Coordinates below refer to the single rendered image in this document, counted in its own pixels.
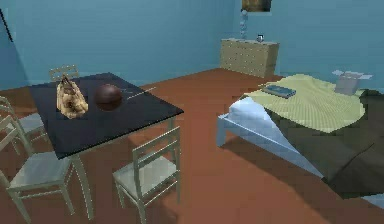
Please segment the thin pale pencil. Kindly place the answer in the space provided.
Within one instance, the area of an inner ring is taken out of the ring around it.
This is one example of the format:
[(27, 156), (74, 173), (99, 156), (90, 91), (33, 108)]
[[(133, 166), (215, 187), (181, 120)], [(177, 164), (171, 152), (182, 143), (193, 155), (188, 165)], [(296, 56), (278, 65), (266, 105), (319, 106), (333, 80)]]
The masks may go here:
[(141, 91), (141, 92), (139, 92), (139, 93), (136, 93), (136, 94), (134, 94), (134, 95), (132, 95), (132, 96), (127, 97), (126, 100), (130, 100), (130, 99), (136, 98), (136, 97), (138, 97), (138, 96), (140, 96), (140, 95), (143, 95), (143, 94), (145, 94), (145, 93), (149, 93), (149, 92), (151, 92), (152, 90), (155, 90), (156, 88), (157, 88), (157, 87), (151, 87), (151, 88), (149, 88), (149, 89), (146, 89), (146, 90), (144, 90), (144, 91)]

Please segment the pale green wooden chair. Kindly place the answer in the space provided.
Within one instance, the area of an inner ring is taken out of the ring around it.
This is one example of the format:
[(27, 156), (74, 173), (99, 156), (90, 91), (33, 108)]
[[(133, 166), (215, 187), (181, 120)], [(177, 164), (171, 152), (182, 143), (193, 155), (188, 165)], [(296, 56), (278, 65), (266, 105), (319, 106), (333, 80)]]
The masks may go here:
[(60, 193), (70, 214), (74, 214), (75, 209), (67, 190), (68, 180), (66, 179), (71, 177), (74, 170), (71, 161), (59, 160), (54, 152), (35, 153), (21, 126), (11, 115), (0, 121), (0, 131), (7, 128), (9, 131), (0, 139), (0, 151), (19, 137), (29, 157), (11, 180), (0, 170), (0, 184), (5, 188), (27, 224), (31, 224), (31, 218), (24, 206), (24, 199)]
[(38, 113), (18, 118), (8, 99), (3, 96), (0, 96), (0, 111), (10, 115), (18, 123), (18, 125), (22, 128), (25, 137), (31, 143), (39, 139), (48, 140), (43, 122)]
[(79, 76), (79, 72), (76, 65), (64, 65), (58, 68), (53, 68), (49, 70), (50, 79), (53, 82), (60, 81), (62, 76), (65, 75), (67, 78), (71, 79)]
[(138, 208), (141, 224), (147, 224), (146, 207), (159, 196), (176, 187), (180, 202), (180, 127), (138, 146), (133, 161), (113, 173), (121, 207), (127, 197)]

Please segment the tan chest of drawers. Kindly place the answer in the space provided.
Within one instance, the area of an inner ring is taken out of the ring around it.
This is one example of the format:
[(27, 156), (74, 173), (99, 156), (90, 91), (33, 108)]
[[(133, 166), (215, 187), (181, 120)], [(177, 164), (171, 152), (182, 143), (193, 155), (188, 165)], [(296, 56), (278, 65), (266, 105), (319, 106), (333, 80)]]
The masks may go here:
[(279, 44), (256, 40), (222, 39), (220, 67), (257, 77), (273, 76)]

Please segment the black top dining table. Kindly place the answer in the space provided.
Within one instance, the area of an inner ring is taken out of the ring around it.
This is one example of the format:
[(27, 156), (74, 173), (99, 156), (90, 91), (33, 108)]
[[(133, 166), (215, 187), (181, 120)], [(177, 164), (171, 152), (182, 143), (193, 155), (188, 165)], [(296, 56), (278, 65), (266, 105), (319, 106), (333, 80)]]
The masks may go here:
[[(151, 93), (126, 100), (144, 90), (112, 73), (84, 76), (76, 78), (74, 82), (88, 103), (88, 111), (74, 119), (65, 118), (57, 110), (56, 83), (32, 85), (29, 90), (56, 156), (59, 159), (67, 158), (73, 163), (83, 191), (88, 218), (93, 219), (91, 191), (80, 155), (157, 123), (172, 122), (183, 110)], [(94, 102), (95, 91), (103, 84), (115, 85), (130, 95), (123, 98), (117, 109), (103, 111)]]

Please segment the blue book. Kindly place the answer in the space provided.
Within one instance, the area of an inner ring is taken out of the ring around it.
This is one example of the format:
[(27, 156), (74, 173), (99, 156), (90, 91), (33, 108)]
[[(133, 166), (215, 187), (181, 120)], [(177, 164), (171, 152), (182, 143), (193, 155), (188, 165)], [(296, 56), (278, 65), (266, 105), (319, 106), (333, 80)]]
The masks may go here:
[(268, 85), (262, 89), (263, 92), (288, 99), (296, 94), (296, 91), (290, 88)]

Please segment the pale blue table lamp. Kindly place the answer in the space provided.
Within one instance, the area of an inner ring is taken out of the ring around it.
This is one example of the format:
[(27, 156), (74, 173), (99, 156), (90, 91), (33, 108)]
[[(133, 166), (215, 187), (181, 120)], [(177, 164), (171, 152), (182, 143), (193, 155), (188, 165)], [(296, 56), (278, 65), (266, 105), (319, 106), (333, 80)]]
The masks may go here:
[(240, 37), (241, 39), (246, 39), (247, 37), (247, 21), (248, 21), (248, 11), (245, 9), (241, 10), (241, 19), (240, 19)]

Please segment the yellow green blanket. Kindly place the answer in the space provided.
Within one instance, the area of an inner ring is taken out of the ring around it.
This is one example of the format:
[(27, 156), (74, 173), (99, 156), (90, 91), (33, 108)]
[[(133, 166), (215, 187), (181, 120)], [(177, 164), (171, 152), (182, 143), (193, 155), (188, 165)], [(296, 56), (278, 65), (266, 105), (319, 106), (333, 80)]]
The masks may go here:
[(304, 127), (330, 133), (358, 121), (365, 108), (357, 95), (344, 95), (334, 91), (335, 84), (296, 74), (269, 85), (293, 89), (296, 94), (288, 99), (267, 94), (262, 90), (245, 93), (256, 103)]

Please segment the pale blue frame bed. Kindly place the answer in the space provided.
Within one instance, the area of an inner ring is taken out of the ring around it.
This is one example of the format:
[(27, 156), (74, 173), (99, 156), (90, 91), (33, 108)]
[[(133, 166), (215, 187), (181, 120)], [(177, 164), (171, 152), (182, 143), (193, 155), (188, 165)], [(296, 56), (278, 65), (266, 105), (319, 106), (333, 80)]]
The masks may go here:
[(384, 209), (384, 93), (358, 91), (365, 114), (330, 133), (280, 117), (243, 94), (217, 118), (216, 144), (231, 132), (319, 176), (341, 198)]

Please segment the dark framed wall picture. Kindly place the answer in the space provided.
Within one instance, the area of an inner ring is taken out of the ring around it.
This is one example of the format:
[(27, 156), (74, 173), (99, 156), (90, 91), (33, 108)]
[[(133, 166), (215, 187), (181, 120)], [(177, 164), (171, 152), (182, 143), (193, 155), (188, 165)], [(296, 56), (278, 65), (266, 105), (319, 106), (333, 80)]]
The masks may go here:
[(242, 0), (241, 9), (247, 12), (269, 12), (272, 0)]

